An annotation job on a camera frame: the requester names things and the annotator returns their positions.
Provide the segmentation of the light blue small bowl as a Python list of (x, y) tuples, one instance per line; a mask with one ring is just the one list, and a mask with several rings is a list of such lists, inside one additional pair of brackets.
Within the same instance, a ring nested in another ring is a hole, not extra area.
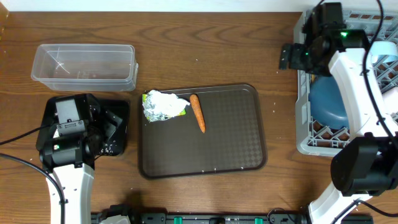
[(370, 49), (371, 62), (375, 64), (383, 57), (387, 57), (384, 61), (394, 62), (397, 60), (397, 46), (389, 41), (375, 41)]

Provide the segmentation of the dark blue plate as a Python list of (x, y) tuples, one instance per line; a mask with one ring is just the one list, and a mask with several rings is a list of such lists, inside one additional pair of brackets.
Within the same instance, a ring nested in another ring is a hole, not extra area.
[(349, 129), (348, 116), (338, 85), (333, 77), (318, 77), (310, 85), (311, 115), (331, 129)]

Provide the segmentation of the white pink cup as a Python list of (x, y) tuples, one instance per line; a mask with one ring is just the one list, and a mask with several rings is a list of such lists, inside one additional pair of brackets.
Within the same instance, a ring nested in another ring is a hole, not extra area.
[(382, 94), (386, 110), (390, 115), (398, 112), (398, 87), (395, 86)]

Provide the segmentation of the orange carrot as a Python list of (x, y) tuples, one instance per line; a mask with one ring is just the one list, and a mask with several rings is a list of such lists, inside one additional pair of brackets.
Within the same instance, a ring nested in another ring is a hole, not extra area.
[(192, 106), (192, 110), (195, 114), (201, 132), (205, 133), (206, 131), (205, 120), (203, 117), (203, 112), (201, 110), (200, 101), (196, 95), (190, 96), (190, 104)]

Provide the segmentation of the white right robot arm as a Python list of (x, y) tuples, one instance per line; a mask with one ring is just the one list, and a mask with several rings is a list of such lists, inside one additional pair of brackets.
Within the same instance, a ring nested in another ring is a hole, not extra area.
[(307, 206), (300, 223), (341, 223), (359, 204), (397, 187), (397, 122), (382, 99), (373, 43), (363, 30), (301, 30), (282, 48), (280, 68), (335, 80), (349, 122), (350, 140), (334, 154), (331, 183)]

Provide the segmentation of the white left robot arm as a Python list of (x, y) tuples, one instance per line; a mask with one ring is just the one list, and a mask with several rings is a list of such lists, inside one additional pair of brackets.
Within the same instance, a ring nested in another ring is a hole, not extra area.
[(124, 152), (130, 106), (92, 94), (47, 101), (36, 142), (50, 175), (52, 223), (90, 223), (95, 160)]

